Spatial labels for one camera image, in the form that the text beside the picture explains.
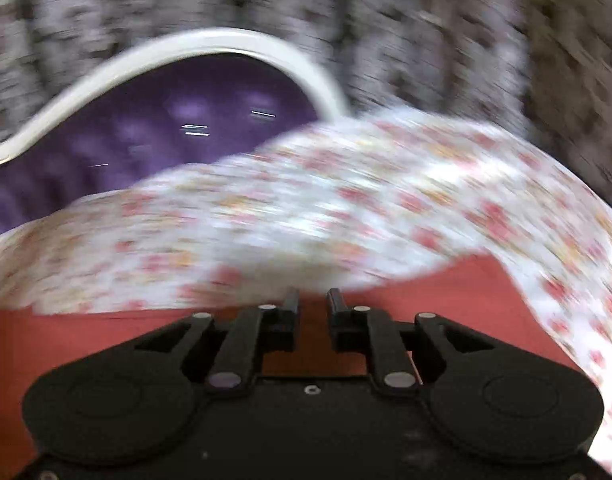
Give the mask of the floral bed sheet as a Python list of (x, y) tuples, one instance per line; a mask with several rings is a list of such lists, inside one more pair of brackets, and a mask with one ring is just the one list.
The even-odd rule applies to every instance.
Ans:
[(0, 235), (0, 308), (217, 309), (492, 257), (598, 385), (612, 473), (612, 208), (492, 125), (395, 108), (178, 165)]

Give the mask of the grey damask curtain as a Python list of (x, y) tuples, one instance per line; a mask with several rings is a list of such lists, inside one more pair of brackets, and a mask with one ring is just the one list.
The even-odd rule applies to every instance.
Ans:
[(612, 0), (0, 0), (0, 142), (111, 56), (210, 26), (296, 44), (356, 110), (527, 136), (612, 206)]

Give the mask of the purple tufted white-framed headboard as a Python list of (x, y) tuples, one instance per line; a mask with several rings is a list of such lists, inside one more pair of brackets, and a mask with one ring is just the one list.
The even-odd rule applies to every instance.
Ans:
[(213, 27), (150, 40), (91, 70), (0, 143), (0, 234), (348, 114), (334, 77), (277, 37)]

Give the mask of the red pants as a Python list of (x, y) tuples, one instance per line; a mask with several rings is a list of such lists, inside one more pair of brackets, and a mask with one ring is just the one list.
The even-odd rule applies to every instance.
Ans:
[[(501, 264), (490, 256), (460, 258), (435, 273), (347, 290), (344, 297), (351, 306), (381, 308), (396, 321), (411, 322), (415, 315), (435, 310), (539, 356), (574, 364), (536, 321)], [(0, 310), (0, 479), (12, 478), (35, 456), (22, 421), (21, 400), (38, 376), (189, 313), (182, 309), (39, 315), (29, 308)], [(334, 353), (324, 298), (304, 296), (296, 351), (272, 353), (263, 361), (263, 370), (280, 376), (349, 376), (363, 374), (365, 367), (359, 354)]]

